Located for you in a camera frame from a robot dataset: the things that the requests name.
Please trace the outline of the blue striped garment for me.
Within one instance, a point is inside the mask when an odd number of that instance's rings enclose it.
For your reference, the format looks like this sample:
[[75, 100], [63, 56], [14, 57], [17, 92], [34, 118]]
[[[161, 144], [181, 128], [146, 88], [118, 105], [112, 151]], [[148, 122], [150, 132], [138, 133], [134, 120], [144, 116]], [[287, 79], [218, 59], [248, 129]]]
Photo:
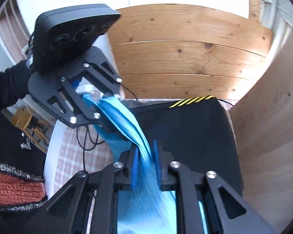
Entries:
[[98, 107], [131, 141], [121, 144], [107, 142], [115, 160], [130, 149], [130, 144], [138, 148], [134, 162], [134, 189], [120, 193], [118, 233], [176, 233], [176, 194], [160, 191], [151, 147], [133, 113], [118, 100], [100, 99], [96, 103], [90, 94], [84, 94], [82, 99], [88, 107]]

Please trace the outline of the pink plaid bed sheet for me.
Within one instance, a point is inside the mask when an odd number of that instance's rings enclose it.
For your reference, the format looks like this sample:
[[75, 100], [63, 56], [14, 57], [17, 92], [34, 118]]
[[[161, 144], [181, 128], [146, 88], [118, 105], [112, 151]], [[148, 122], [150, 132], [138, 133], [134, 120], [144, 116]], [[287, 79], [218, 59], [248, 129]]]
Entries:
[[[140, 102], [150, 101], [169, 100], [143, 99]], [[226, 113], [228, 105], [219, 103]], [[48, 196], [54, 195], [78, 171], [97, 172], [115, 160], [109, 144], [92, 126], [71, 129], [57, 122], [51, 141], [44, 171]]]

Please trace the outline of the pink bow-print clothing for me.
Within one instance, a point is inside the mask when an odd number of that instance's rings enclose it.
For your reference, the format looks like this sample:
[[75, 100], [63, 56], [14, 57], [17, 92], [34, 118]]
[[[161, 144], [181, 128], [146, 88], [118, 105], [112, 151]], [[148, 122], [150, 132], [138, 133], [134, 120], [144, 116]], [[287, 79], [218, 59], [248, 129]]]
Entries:
[[28, 212], [40, 208], [47, 195], [41, 175], [0, 162], [0, 212]]

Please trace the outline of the light pine wood panel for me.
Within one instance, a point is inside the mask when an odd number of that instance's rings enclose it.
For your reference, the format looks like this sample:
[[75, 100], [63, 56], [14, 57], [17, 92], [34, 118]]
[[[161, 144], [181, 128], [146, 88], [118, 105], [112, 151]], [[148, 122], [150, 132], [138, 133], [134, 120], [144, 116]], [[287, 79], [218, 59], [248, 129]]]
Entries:
[[120, 13], [108, 38], [127, 97], [239, 100], [267, 68], [273, 33], [252, 20], [182, 4]]

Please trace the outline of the black folded garment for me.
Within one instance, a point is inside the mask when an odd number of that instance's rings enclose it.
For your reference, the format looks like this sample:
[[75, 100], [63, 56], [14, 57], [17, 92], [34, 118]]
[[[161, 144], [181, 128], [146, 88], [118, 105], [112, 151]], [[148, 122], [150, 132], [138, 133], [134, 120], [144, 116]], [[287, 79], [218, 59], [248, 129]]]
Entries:
[[215, 97], [146, 103], [129, 100], [126, 105], [150, 145], [158, 140], [176, 161], [195, 172], [215, 171], [242, 194], [234, 135], [227, 114]]

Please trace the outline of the brown wooden board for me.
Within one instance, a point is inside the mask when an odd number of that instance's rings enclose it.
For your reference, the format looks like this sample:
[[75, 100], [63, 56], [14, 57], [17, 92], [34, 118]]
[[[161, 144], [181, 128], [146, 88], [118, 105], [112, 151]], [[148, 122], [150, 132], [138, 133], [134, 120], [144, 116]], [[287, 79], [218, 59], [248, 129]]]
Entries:
[[270, 67], [230, 114], [243, 197], [281, 233], [293, 219], [293, 28]]

